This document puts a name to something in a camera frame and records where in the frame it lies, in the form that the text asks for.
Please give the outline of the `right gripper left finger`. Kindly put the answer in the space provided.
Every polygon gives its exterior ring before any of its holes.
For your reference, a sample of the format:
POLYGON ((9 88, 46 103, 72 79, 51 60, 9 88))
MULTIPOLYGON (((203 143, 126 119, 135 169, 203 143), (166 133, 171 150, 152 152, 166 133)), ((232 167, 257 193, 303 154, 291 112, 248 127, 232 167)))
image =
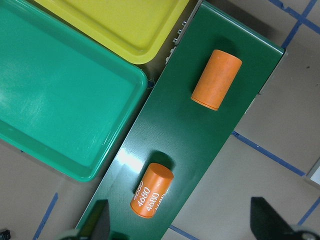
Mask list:
POLYGON ((107 240, 110 235, 110 211, 107 199, 97 200, 84 225, 76 235, 77 240, 107 240))

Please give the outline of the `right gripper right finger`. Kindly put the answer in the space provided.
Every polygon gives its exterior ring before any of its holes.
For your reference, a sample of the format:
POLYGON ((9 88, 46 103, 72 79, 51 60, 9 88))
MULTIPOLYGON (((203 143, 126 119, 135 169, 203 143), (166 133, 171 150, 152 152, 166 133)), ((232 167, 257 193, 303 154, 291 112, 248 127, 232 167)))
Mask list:
POLYGON ((295 240, 295 231, 263 198, 250 200, 250 229, 256 240, 295 240))

